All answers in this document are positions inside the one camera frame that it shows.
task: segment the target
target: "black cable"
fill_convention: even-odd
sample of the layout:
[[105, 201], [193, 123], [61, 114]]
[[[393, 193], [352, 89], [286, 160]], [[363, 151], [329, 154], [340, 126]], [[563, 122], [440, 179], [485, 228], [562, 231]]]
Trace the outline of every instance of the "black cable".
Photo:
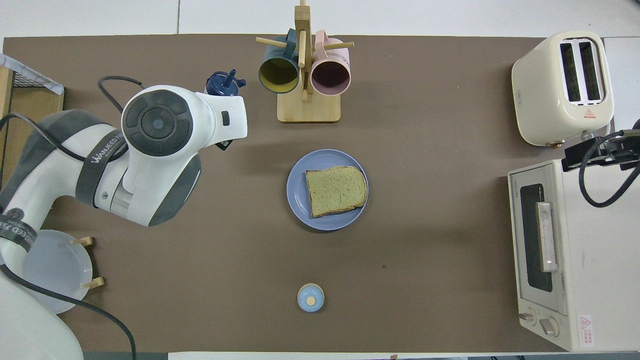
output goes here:
[[618, 200], [622, 196], [622, 194], [624, 194], [625, 191], [629, 189], [629, 186], [631, 186], [634, 180], [636, 180], [638, 175], [640, 175], [640, 162], [639, 162], [638, 165], [636, 165], [635, 169], [631, 172], [631, 174], [629, 174], [629, 176], [624, 181], [624, 183], [620, 185], [618, 190], [610, 198], [608, 198], [603, 202], [597, 202], [593, 200], [591, 196], [589, 196], [589, 194], [587, 193], [587, 189], [584, 186], [584, 170], [586, 169], [587, 164], [589, 163], [589, 159], [591, 155], [605, 141], [610, 140], [611, 138], [614, 138], [616, 136], [622, 136], [622, 135], [624, 135], [624, 131], [621, 130], [621, 131], [616, 131], [615, 133], [611, 133], [599, 139], [589, 148], [589, 150], [585, 153], [584, 157], [582, 158], [582, 163], [580, 164], [580, 172], [578, 173], [578, 185], [580, 186], [580, 192], [582, 193], [582, 196], [584, 197], [584, 199], [587, 200], [589, 204], [591, 204], [592, 206], [595, 206], [596, 208], [604, 208], [616, 202], [616, 200]]
[[48, 297], [52, 297], [54, 299], [58, 299], [58, 300], [62, 300], [62, 301], [66, 301], [66, 302], [70, 302], [71, 304], [75, 304], [78, 306], [82, 306], [86, 309], [89, 309], [91, 311], [95, 311], [96, 313], [106, 317], [107, 319], [111, 320], [112, 322], [115, 322], [117, 326], [119, 326], [119, 328], [122, 329], [122, 331], [125, 332], [125, 334], [127, 335], [127, 337], [129, 338], [129, 343], [131, 344], [131, 358], [133, 360], [136, 360], [136, 342], [135, 340], [133, 340], [133, 335], [131, 334], [131, 331], [129, 331], [129, 329], [124, 325], [124, 323], [122, 323], [120, 320], [118, 320], [118, 318], [116, 318], [115, 316], [109, 314], [108, 312], [106, 312], [105, 310], [102, 310], [101, 308], [91, 305], [87, 302], [84, 302], [82, 300], [77, 300], [74, 299], [72, 297], [68, 297], [59, 293], [55, 293], [51, 290], [47, 290], [45, 288], [41, 288], [35, 284], [31, 284], [30, 282], [28, 282], [27, 280], [19, 277], [18, 275], [15, 275], [7, 266], [6, 264], [2, 264], [0, 265], [0, 271], [2, 271], [3, 274], [5, 274], [9, 279], [11, 279], [12, 281], [16, 282], [19, 285], [22, 285], [23, 287], [29, 289], [29, 290], [33, 290], [36, 292], [39, 292], [43, 295], [47, 295]]
[[[0, 131], [2, 131], [4, 125], [11, 119], [13, 118], [18, 118], [18, 119], [22, 119], [25, 122], [27, 122], [27, 124], [33, 126], [33, 128], [35, 129], [35, 131], [38, 132], [38, 134], [40, 134], [40, 136], [42, 136], [45, 140], [47, 140], [51, 145], [55, 146], [58, 150], [64, 152], [65, 154], [69, 155], [70, 157], [82, 161], [84, 162], [86, 160], [86, 158], [84, 156], [80, 156], [76, 153], [74, 153], [73, 151], [69, 150], [68, 148], [66, 148], [64, 145], [62, 145], [61, 142], [59, 142], [57, 139], [55, 139], [51, 134], [49, 134], [49, 132], [45, 129], [43, 129], [37, 122], [29, 119], [27, 116], [20, 114], [20, 113], [9, 113], [7, 115], [5, 115], [2, 119], [0, 119]], [[124, 143], [123, 146], [121, 146], [118, 150], [116, 150], [112, 157], [109, 158], [109, 160], [107, 160], [108, 163], [117, 160], [118, 158], [120, 158], [121, 156], [123, 156], [127, 151], [129, 150], [129, 146]]]
[[110, 75], [110, 76], [105, 76], [104, 78], [98, 80], [98, 87], [100, 88], [100, 91], [104, 94], [104, 96], [107, 97], [107, 99], [109, 99], [109, 101], [111, 101], [111, 103], [113, 104], [113, 106], [116, 107], [116, 109], [118, 109], [118, 111], [120, 113], [122, 113], [124, 111], [124, 109], [122, 108], [122, 105], [120, 105], [120, 103], [113, 97], [111, 96], [111, 94], [109, 94], [109, 92], [107, 91], [107, 89], [104, 88], [104, 86], [102, 85], [103, 82], [107, 81], [107, 80], [123, 80], [123, 81], [128, 81], [130, 83], [134, 83], [138, 86], [140, 86], [141, 88], [146, 88], [144, 85], [142, 85], [142, 82], [136, 80], [136, 79], [132, 79], [132, 78], [128, 78], [127, 76], [117, 76], [117, 75]]
[[[6, 143], [7, 139], [9, 139], [9, 127], [7, 126], [7, 131], [4, 133], [4, 143], [2, 146], [2, 160], [0, 161], [0, 180], [4, 177], [4, 160], [6, 158]], [[0, 190], [2, 190], [2, 182], [0, 181]]]
[[2, 130], [2, 128], [4, 127], [4, 125], [12, 118], [19, 118], [24, 120], [25, 122], [27, 122], [29, 125], [33, 126], [33, 128], [35, 129], [35, 131], [38, 132], [38, 134], [40, 134], [40, 136], [42, 136], [43, 138], [45, 138], [45, 140], [47, 140], [51, 145], [55, 146], [58, 150], [64, 152], [65, 154], [69, 155], [70, 157], [79, 160], [79, 161], [84, 161], [86, 158], [74, 153], [73, 151], [69, 150], [68, 148], [64, 147], [64, 145], [62, 145], [62, 143], [60, 143], [59, 141], [57, 141], [57, 139], [55, 139], [53, 136], [51, 136], [45, 129], [43, 129], [42, 127], [40, 127], [40, 125], [38, 125], [37, 122], [29, 119], [28, 117], [22, 115], [22, 114], [18, 114], [18, 113], [9, 113], [7, 115], [5, 115], [1, 120], [0, 120], [0, 130]]

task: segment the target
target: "dark green mug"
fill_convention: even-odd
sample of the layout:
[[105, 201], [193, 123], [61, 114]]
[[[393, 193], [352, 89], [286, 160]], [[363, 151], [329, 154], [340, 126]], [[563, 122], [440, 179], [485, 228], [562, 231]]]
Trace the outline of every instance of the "dark green mug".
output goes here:
[[295, 29], [289, 29], [286, 37], [274, 40], [286, 42], [286, 47], [267, 45], [264, 60], [258, 70], [260, 83], [270, 92], [285, 94], [298, 86], [300, 68], [298, 67], [298, 39]]

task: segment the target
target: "oven knob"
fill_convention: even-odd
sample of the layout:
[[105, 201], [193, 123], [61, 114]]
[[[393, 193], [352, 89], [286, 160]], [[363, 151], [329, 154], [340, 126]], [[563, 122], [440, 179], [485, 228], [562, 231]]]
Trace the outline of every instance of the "oven knob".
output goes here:
[[540, 326], [542, 326], [542, 331], [545, 332], [545, 335], [550, 338], [557, 338], [560, 335], [558, 322], [554, 318], [540, 320]]
[[533, 314], [529, 314], [529, 313], [520, 313], [520, 314], [518, 314], [518, 317], [520, 317], [521, 319], [523, 319], [526, 322], [535, 322], [536, 321], [536, 317], [533, 316]]

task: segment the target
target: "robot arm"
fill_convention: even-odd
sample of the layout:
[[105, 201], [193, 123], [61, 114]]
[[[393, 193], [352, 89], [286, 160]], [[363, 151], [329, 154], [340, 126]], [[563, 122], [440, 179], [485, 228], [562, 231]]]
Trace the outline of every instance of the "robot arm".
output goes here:
[[[198, 151], [219, 143], [224, 149], [247, 135], [241, 97], [166, 85], [144, 89], [127, 103], [122, 132], [83, 110], [50, 115], [40, 125], [84, 161], [35, 131], [27, 140], [0, 193], [0, 265], [18, 276], [58, 197], [74, 196], [138, 224], [157, 225], [175, 216], [189, 197], [200, 174]], [[0, 348], [16, 358], [82, 358], [66, 325], [3, 274], [0, 302]], [[23, 336], [35, 342], [25, 347]]]

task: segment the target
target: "bread slice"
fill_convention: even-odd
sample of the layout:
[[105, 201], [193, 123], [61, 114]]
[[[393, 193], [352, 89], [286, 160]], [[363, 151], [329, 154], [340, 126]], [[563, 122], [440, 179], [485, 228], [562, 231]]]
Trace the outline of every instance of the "bread slice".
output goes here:
[[307, 170], [307, 187], [314, 218], [359, 208], [367, 200], [367, 182], [356, 167]]

